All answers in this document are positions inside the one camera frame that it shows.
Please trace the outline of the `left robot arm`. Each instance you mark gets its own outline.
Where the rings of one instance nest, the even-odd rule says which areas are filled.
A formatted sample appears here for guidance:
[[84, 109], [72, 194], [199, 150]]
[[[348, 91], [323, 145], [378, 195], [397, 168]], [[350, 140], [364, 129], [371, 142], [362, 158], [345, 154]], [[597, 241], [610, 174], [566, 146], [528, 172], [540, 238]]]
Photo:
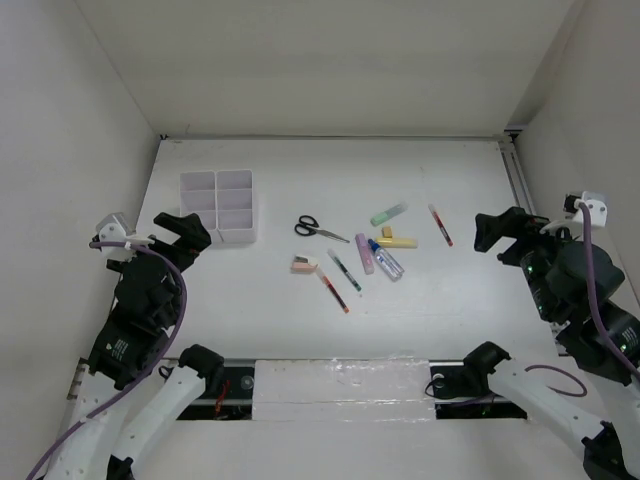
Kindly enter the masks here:
[[222, 387], [224, 359], [204, 346], [188, 347], [172, 367], [161, 365], [186, 315], [183, 273], [211, 238], [195, 213], [160, 213], [154, 223], [176, 240], [140, 237], [121, 213], [96, 227], [89, 246], [119, 276], [113, 304], [79, 366], [70, 423], [31, 479], [134, 479], [183, 411]]

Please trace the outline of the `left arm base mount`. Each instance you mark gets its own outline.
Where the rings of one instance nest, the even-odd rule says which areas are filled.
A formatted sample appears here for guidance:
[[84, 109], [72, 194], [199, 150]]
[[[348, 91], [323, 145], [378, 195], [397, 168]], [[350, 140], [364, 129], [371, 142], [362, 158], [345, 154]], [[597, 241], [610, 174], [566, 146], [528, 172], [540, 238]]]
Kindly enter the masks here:
[[192, 367], [205, 381], [205, 391], [179, 415], [183, 421], [251, 420], [255, 365], [236, 362], [223, 365], [219, 355], [188, 354], [184, 359], [166, 361], [157, 371], [167, 381], [178, 366]]

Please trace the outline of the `red gel pen long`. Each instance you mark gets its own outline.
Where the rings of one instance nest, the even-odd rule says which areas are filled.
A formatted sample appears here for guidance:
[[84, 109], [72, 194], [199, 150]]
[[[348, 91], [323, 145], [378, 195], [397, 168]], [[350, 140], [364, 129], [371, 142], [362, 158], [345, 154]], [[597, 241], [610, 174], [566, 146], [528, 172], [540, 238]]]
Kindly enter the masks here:
[[338, 293], [338, 291], [334, 287], [333, 283], [329, 280], [327, 275], [321, 269], [317, 269], [316, 270], [316, 274], [320, 278], [320, 280], [323, 283], [323, 285], [328, 289], [328, 291], [331, 293], [331, 295], [334, 297], [334, 299], [340, 305], [340, 308], [342, 309], [342, 311], [344, 313], [348, 313], [349, 312], [349, 307], [347, 306], [346, 302], [343, 300], [341, 295]]

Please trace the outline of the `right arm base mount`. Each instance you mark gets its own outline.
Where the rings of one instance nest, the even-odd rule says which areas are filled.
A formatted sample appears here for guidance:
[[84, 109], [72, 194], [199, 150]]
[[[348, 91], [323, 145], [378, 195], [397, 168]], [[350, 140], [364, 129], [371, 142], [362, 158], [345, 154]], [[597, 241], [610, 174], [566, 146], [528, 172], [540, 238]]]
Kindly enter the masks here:
[[425, 395], [434, 400], [437, 420], [524, 419], [527, 413], [509, 400], [463, 377], [461, 362], [430, 364]]

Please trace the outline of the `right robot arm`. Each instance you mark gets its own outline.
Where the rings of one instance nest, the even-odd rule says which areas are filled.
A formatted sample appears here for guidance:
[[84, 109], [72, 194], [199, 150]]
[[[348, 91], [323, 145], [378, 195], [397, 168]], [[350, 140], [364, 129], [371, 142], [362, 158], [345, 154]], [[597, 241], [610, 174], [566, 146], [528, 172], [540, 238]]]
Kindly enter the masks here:
[[583, 228], [575, 240], [545, 217], [511, 207], [475, 218], [474, 248], [485, 253], [503, 238], [513, 244], [499, 261], [519, 267], [540, 318], [561, 326], [556, 339], [595, 387], [608, 419], [580, 411], [493, 342], [463, 360], [462, 381], [473, 393], [495, 393], [532, 414], [581, 460], [591, 479], [639, 476], [639, 321], [611, 302], [625, 275], [592, 241], [596, 207], [578, 200], [570, 212]]

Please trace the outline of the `pink highlighter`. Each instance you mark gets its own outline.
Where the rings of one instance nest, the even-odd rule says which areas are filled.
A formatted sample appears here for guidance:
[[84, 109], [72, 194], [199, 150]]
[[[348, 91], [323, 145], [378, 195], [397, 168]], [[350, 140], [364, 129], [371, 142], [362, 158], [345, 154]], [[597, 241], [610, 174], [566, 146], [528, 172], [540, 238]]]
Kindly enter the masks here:
[[360, 255], [360, 259], [363, 265], [363, 269], [366, 275], [372, 275], [375, 271], [374, 261], [371, 255], [371, 248], [368, 243], [368, 239], [363, 233], [358, 233], [355, 236], [356, 246]]

